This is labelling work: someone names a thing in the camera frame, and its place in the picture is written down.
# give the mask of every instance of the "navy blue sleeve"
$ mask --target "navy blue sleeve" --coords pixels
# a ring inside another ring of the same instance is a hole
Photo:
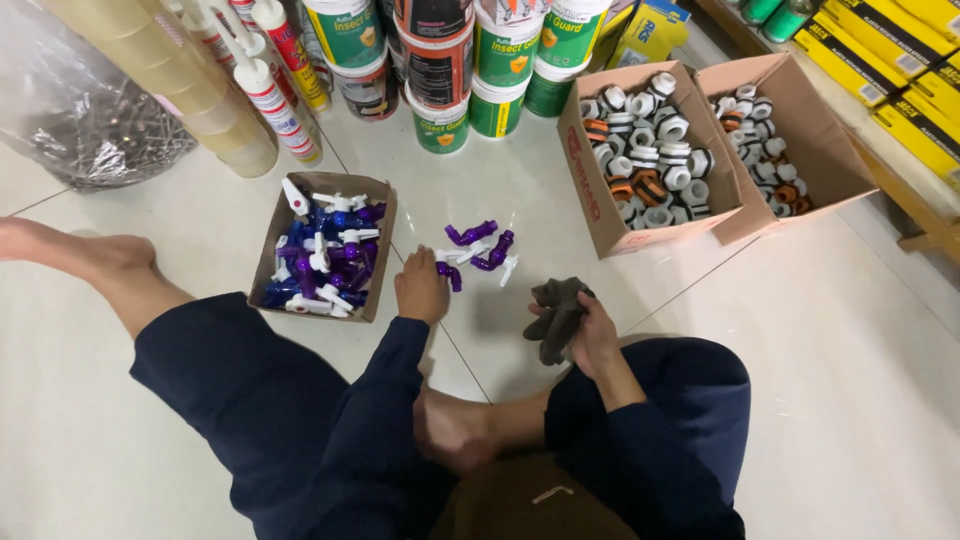
[[[710,470],[684,445],[677,430],[649,402],[607,415],[616,450],[631,473],[650,486],[659,523],[638,530],[641,538],[725,540],[744,538],[743,520],[720,495]]]
[[[408,503],[401,479],[420,456],[413,403],[429,334],[422,321],[394,319],[367,370],[338,404],[316,478],[321,489],[310,537],[396,538]]]

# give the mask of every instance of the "open cardboard box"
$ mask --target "open cardboard box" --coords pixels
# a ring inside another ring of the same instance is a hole
[[[580,100],[595,98],[602,89],[613,85],[620,86],[628,94],[640,92],[649,86],[654,75],[663,71],[668,71],[677,79],[677,89],[667,100],[667,105],[675,105],[690,121],[684,140],[693,148],[705,147],[713,153],[713,171],[704,178],[710,188],[707,204],[713,215],[682,225],[633,231],[623,223],[600,164],[591,151],[580,117]],[[632,253],[705,233],[729,219],[743,206],[737,186],[737,169],[734,169],[731,159],[736,153],[726,135],[722,135],[720,121],[706,98],[693,84],[684,65],[678,61],[622,67],[578,78],[560,115],[557,131],[599,258]],[[742,164],[740,167],[749,181],[750,175]]]
[[[713,229],[721,244],[814,219],[876,191],[870,169],[843,125],[788,53],[717,64],[699,71],[694,80],[711,102],[733,96],[744,85],[756,85],[756,97],[773,100],[770,119],[777,127],[776,136],[786,142],[784,154],[806,182],[813,204],[806,214],[778,218],[734,152],[731,159],[740,180],[744,209]]]
[[[383,275],[387,270],[387,257],[390,256],[390,240],[394,235],[396,194],[389,183],[379,182],[366,176],[301,172],[288,174],[287,177],[292,180],[294,184],[305,188],[311,193],[322,193],[324,195],[336,195],[340,193],[344,197],[367,195],[367,202],[370,205],[387,203],[387,215],[377,224],[380,229],[380,238],[378,243],[379,250],[376,255],[376,266],[373,268],[373,277],[365,287],[365,290],[370,291],[370,296],[367,298],[367,304],[365,306],[358,307],[350,317],[345,319],[313,313],[294,313],[285,309],[268,309],[261,306],[261,304],[263,304],[263,298],[266,295],[263,287],[271,281],[271,276],[276,271],[274,268],[276,264],[274,258],[276,242],[287,232],[290,224],[295,219],[306,221],[306,218],[297,217],[294,211],[290,209],[290,203],[287,202],[287,198],[281,189],[280,198],[276,202],[276,209],[274,210],[274,218],[270,221],[270,227],[267,228],[267,237],[263,241],[263,251],[260,252],[260,263],[257,264],[256,275],[253,277],[253,285],[250,294],[247,296],[248,306],[256,307],[264,311],[289,313],[298,317],[310,317],[312,319],[372,323],[373,318],[376,317],[377,305],[380,303]]]

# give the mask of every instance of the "foot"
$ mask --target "foot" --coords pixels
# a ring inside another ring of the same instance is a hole
[[[491,406],[468,402],[424,386],[415,429],[421,451],[460,478],[496,459]]]
[[[90,281],[149,269],[156,251],[146,238],[83,238],[19,217],[0,217],[0,260],[28,260]]]

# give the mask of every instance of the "clear plastic bag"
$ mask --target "clear plastic bag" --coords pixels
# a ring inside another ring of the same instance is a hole
[[[0,140],[71,189],[148,180],[196,140],[35,0],[0,0]]]

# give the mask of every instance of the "barcode sticker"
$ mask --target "barcode sticker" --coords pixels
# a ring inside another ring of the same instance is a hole
[[[623,55],[620,56],[620,62],[616,66],[627,67],[630,65],[641,65],[642,63],[646,63],[648,60],[650,60],[650,58],[646,55],[641,55],[637,51],[630,48],[624,48]]]
[[[909,54],[904,54],[898,58],[897,66],[902,69],[904,73],[911,77],[920,74],[920,72],[926,67],[923,62],[913,58]]]
[[[871,107],[883,100],[883,92],[876,89],[873,85],[864,85],[860,88],[860,95]]]

